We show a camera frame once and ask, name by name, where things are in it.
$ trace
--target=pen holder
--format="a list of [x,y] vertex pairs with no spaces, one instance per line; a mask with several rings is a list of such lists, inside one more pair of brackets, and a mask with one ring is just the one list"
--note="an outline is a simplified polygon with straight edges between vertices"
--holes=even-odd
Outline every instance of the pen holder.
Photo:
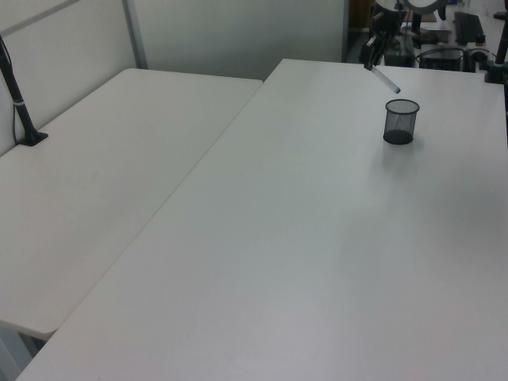
[[387,119],[383,139],[390,144],[408,144],[413,141],[414,122],[420,106],[408,99],[394,99],[386,105]]

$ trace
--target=cable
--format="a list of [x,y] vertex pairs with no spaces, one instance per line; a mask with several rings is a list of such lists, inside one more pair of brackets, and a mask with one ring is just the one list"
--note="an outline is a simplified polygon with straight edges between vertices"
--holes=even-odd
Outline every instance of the cable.
[[490,50],[488,49],[484,49],[484,48],[473,48],[473,49],[469,49],[469,52],[471,53],[474,53],[475,51],[478,51],[478,50],[481,50],[482,52],[487,52],[489,54],[491,54],[494,58],[498,58],[493,52],[491,52]]
[[17,138],[16,138],[16,106],[13,104],[13,139],[14,144],[17,145]]
[[450,48],[436,48],[436,49],[430,49],[430,50],[428,50],[426,52],[420,53],[420,54],[418,54],[414,58],[418,59],[418,58],[421,58],[423,56],[427,56],[428,54],[438,53],[438,52],[446,52],[448,50],[458,50],[458,51],[462,52],[462,56],[464,56],[464,54],[465,54],[465,50],[463,50],[462,48],[453,48],[453,47],[450,47]]
[[7,50],[6,43],[3,42],[2,36],[0,36],[0,44],[2,45],[3,51],[6,53],[7,61],[9,62],[9,66],[12,69],[12,67],[13,67],[13,61],[10,59],[9,50]]

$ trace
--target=white marker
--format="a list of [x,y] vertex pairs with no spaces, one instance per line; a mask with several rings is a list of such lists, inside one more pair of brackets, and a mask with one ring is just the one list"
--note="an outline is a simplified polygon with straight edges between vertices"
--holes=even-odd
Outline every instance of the white marker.
[[388,77],[386,77],[381,71],[379,71],[377,69],[376,66],[373,66],[372,67],[372,70],[371,70],[379,79],[381,79],[385,85],[387,85],[388,87],[390,87],[390,90],[392,90],[393,92],[395,92],[396,94],[400,93],[400,88],[394,84],[393,82],[390,81],[390,79]]

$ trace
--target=tabletop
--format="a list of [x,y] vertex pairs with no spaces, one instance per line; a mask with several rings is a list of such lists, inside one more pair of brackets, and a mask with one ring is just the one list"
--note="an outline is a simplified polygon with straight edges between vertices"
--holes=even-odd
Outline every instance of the tabletop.
[[284,60],[19,381],[508,379],[502,87]]
[[50,337],[260,84],[129,69],[0,158],[0,325]]

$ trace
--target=white wall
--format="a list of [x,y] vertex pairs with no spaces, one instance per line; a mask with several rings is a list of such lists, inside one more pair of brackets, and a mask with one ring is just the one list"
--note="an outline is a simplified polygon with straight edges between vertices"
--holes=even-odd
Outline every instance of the white wall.
[[[37,129],[135,67],[121,0],[79,0],[4,41]],[[0,76],[0,155],[13,146],[11,117],[12,100]]]
[[148,68],[265,80],[282,58],[340,61],[347,0],[129,0]]

